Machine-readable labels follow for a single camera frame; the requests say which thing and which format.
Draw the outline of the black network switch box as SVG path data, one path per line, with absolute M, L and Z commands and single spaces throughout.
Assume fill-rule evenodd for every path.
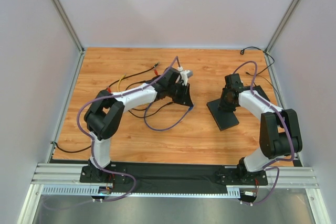
M 234 112 L 225 112 L 219 108 L 220 99 L 208 102 L 206 105 L 220 131 L 237 126 L 239 120 Z

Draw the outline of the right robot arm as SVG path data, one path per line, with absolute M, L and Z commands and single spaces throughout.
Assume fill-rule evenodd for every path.
M 239 160 L 239 177 L 264 170 L 286 156 L 293 158 L 302 150 L 297 113 L 272 104 L 261 86 L 245 86 L 237 73 L 225 77 L 218 105 L 216 123 L 222 130 L 237 126 L 237 107 L 248 110 L 260 121 L 259 147 Z

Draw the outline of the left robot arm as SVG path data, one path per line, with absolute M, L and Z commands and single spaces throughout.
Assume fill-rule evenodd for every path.
M 133 89 L 111 93 L 102 90 L 84 115 L 91 138 L 91 156 L 82 170 L 81 182 L 107 182 L 111 165 L 110 143 L 124 113 L 169 97 L 172 102 L 193 108 L 188 79 L 191 70 L 167 68 L 162 75 L 143 81 Z

